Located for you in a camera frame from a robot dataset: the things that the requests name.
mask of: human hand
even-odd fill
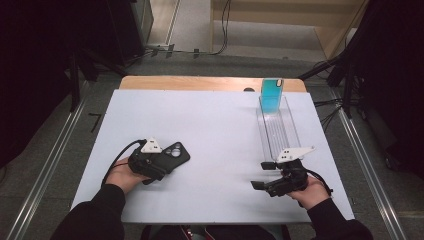
[[[305,190],[294,191],[287,193],[287,195],[299,201],[306,210],[313,208],[330,197],[325,190],[324,184],[311,176],[308,176],[308,187]]]
[[[116,185],[127,194],[141,181],[148,179],[150,178],[133,173],[128,166],[128,157],[126,157],[116,162],[115,167],[110,171],[106,179],[106,184]]]

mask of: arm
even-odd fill
[[[124,239],[121,222],[125,194],[148,178],[134,174],[122,159],[109,174],[106,184],[89,202],[78,204],[63,219],[51,239]]]
[[[309,177],[308,187],[304,191],[287,195],[298,200],[308,211],[315,228],[315,239],[373,239],[371,232],[362,223],[357,220],[347,221],[343,217],[318,179]]]

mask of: transparent container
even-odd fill
[[[286,97],[281,96],[279,109],[271,113],[262,107],[263,100],[259,97],[256,114],[265,161],[273,162],[284,148],[301,146]]]

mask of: black sleeve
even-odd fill
[[[331,198],[308,210],[314,225],[314,239],[369,240],[373,236],[369,229],[357,220],[347,221]]]
[[[89,202],[78,204],[59,224],[51,239],[124,239],[121,222],[125,195],[106,184]]]

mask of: white table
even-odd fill
[[[308,93],[285,93],[302,146],[315,146],[303,165],[334,189],[334,201],[354,218],[334,159]],[[263,171],[256,108],[259,93],[116,90],[81,179],[73,207],[91,200],[116,155],[136,139],[162,147],[181,141],[190,161],[162,181],[127,196],[122,220],[148,224],[282,224],[310,222],[291,198],[271,198],[250,181],[271,181]]]

